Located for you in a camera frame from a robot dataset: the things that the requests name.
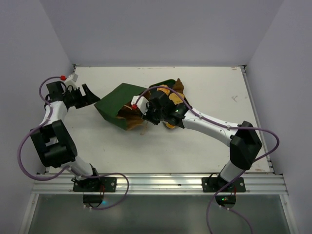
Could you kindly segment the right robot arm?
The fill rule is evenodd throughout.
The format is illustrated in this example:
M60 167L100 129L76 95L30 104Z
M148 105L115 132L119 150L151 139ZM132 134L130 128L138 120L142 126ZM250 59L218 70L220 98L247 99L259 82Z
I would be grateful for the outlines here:
M150 98L133 98L132 105L142 112L142 118L154 125L167 122L182 129L194 130L210 136L229 147L230 159L225 164L217 181L213 183L222 191L234 186L234 178L249 170L262 148L262 142L253 125L209 119L207 115L192 108L181 95L174 102L163 91L155 91Z

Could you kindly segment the green brown paper bag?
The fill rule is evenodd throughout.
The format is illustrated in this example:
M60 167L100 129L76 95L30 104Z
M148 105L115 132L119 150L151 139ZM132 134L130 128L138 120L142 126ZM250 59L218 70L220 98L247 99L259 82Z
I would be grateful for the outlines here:
M145 90L144 87L122 83L98 101L95 108L106 121L129 131L144 124L142 113L132 108L131 101Z

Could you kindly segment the orange sugared fake bun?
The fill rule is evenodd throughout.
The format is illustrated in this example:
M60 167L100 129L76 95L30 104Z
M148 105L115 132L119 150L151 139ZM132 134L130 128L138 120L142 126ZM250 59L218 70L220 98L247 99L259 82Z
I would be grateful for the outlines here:
M169 129L174 129L175 128L174 125L171 125L169 123L165 123L165 126L168 127Z

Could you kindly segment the brown fake croissant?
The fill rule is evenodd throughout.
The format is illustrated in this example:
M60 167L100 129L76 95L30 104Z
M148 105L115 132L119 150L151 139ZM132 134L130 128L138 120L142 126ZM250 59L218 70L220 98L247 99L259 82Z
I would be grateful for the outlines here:
M173 90L175 90L175 91L178 92L178 93L183 94L184 85L183 85L182 81L180 80L180 78L178 78L178 79L175 81L175 84L173 85Z

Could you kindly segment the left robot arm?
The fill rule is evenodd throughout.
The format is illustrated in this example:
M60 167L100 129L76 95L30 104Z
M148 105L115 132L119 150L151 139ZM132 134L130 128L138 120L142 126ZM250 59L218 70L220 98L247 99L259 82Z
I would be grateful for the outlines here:
M82 183L88 190L94 192L101 187L101 179L90 163L78 156L77 147L70 136L64 119L71 107L80 109L100 100L90 91L86 84L82 85L84 94L73 85L63 81L48 83L48 94L45 101L45 116L42 126L31 135L31 140L45 167L60 168L72 173L74 182Z

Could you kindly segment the orange twisted fake bread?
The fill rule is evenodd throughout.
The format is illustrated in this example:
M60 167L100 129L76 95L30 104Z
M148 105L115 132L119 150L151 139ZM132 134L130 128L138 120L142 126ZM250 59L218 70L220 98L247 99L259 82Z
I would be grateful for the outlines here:
M168 89L168 87L166 85L161 85L160 87L158 87L156 89L157 91L162 91L163 93L165 93L167 96L170 95L171 91Z

